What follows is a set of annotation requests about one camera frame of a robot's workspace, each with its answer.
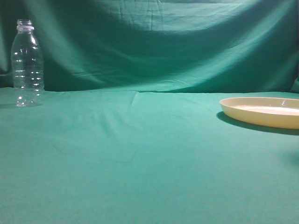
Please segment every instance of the bottle neck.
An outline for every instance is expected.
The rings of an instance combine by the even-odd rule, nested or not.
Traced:
[[[32,34],[33,30],[31,29],[18,29],[19,34]]]

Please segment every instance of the green backdrop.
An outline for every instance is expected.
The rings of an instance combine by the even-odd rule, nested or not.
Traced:
[[[1,0],[1,86],[19,18],[46,90],[299,90],[297,0]]]

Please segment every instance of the clear plastic bottle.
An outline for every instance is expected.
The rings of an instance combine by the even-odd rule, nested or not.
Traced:
[[[18,34],[11,49],[17,106],[35,106],[42,103],[43,55],[30,20],[18,20]]]

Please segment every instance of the oval plate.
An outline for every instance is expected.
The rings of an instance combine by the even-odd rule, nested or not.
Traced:
[[[299,100],[268,97],[227,98],[223,112],[236,120],[269,127],[299,129]]]

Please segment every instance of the yellow plate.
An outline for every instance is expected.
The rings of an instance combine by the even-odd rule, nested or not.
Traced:
[[[223,112],[240,121],[269,127],[299,129],[299,100],[268,97],[227,98]]]

